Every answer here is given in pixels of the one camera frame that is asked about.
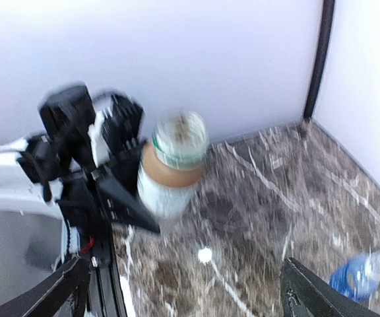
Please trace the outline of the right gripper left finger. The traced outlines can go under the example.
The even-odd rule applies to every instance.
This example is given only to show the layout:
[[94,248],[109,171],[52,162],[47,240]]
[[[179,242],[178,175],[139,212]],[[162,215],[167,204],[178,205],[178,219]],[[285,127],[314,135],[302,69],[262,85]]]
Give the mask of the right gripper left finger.
[[76,295],[73,316],[84,316],[89,284],[89,261],[74,256],[34,288],[2,304],[0,316],[54,316],[71,294]]

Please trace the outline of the blue label water bottle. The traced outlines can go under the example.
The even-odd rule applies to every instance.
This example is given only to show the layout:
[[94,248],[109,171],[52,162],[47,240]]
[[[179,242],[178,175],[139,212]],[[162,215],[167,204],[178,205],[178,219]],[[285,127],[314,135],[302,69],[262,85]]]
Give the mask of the blue label water bottle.
[[329,285],[355,302],[367,300],[380,284],[380,251],[349,259],[329,279]]

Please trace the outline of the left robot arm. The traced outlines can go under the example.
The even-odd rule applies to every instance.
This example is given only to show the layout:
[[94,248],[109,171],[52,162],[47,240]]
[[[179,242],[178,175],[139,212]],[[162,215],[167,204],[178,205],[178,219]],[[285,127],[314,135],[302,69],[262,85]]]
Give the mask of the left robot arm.
[[49,92],[39,114],[44,132],[0,146],[0,211],[61,220],[63,261],[87,253],[112,224],[160,232],[137,200],[146,145],[137,101],[115,90],[92,96],[77,82]]

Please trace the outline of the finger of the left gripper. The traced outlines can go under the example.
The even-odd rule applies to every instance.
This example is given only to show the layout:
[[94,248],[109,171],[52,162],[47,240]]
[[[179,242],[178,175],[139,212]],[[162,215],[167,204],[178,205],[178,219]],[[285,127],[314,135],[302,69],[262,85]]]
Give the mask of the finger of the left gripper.
[[155,218],[109,170],[99,168],[92,173],[92,177],[102,209],[110,223],[130,225],[160,234],[160,226]]

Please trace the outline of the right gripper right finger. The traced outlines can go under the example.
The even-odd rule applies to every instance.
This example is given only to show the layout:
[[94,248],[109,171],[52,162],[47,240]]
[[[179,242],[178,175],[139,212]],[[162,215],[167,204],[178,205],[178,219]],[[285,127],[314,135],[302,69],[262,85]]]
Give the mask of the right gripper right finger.
[[334,290],[329,282],[294,258],[286,258],[280,274],[280,298],[285,316],[377,316]]

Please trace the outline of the green cap coffee bottle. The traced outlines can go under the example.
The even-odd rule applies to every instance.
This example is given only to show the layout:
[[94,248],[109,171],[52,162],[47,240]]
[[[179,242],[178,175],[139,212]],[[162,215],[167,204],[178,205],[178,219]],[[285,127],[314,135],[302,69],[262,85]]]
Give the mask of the green cap coffee bottle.
[[181,216],[203,173],[209,136],[196,112],[164,115],[142,150],[137,189],[142,204],[161,219]]

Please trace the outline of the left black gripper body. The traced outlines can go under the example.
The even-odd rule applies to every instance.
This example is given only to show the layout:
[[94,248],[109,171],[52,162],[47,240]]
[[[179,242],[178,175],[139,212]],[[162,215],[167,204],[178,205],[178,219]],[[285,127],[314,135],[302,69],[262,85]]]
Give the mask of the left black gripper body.
[[108,146],[108,166],[111,173],[125,189],[136,195],[137,174],[142,144],[139,131],[143,108],[134,100],[121,94],[111,94],[102,128],[102,136]]

